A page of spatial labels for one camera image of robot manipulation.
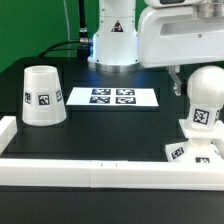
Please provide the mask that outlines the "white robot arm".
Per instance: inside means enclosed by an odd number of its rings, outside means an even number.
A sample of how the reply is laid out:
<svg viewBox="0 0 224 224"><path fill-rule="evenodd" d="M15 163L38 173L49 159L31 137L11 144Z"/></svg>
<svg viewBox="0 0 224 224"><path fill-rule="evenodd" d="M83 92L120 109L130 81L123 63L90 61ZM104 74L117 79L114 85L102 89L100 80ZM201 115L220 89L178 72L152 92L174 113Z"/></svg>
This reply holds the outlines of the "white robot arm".
<svg viewBox="0 0 224 224"><path fill-rule="evenodd" d="M138 66L165 67L182 92L177 74L186 64L224 60L224 0L99 0L91 68L126 72Z"/></svg>

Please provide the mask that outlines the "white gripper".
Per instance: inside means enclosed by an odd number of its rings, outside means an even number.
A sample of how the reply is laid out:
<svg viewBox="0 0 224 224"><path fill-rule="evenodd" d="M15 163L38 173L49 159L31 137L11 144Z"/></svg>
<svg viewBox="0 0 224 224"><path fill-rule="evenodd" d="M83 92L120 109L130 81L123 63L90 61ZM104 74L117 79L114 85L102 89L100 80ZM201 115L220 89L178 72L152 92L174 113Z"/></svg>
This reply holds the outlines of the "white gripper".
<svg viewBox="0 0 224 224"><path fill-rule="evenodd" d="M224 0L144 0L138 24L138 60L167 67L176 96L180 66L224 60Z"/></svg>

